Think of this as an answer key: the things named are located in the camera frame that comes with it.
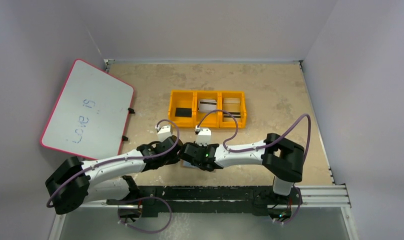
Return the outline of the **brown leather card holder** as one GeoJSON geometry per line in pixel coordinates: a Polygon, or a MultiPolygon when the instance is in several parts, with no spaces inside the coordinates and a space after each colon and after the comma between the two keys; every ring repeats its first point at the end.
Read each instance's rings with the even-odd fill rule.
{"type": "Polygon", "coordinates": [[[193,170],[199,170],[199,171],[205,171],[205,172],[210,172],[210,173],[214,173],[215,170],[206,170],[206,169],[201,169],[198,166],[194,166],[192,164],[190,164],[187,161],[182,161],[182,167],[184,168],[189,168],[189,169],[193,169],[193,170]]]}

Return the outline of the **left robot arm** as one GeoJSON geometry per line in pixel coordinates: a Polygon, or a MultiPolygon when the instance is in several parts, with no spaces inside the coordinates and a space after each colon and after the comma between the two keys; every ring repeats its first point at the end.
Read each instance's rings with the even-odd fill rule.
{"type": "Polygon", "coordinates": [[[76,156],[70,157],[45,181],[50,195],[46,206],[54,208],[58,215],[70,213],[88,202],[100,183],[175,164],[182,146],[181,140],[173,135],[154,146],[142,144],[105,159],[80,161],[76,156]]]}

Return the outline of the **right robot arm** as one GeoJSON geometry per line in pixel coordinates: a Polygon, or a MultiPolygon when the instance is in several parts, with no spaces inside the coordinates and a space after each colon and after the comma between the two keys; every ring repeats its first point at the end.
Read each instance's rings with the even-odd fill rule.
{"type": "Polygon", "coordinates": [[[274,174],[272,191],[280,196],[290,195],[293,185],[302,181],[306,158],[303,146],[276,133],[269,133],[265,140],[229,147],[188,142],[179,156],[208,172],[236,165],[262,165],[274,174]]]}

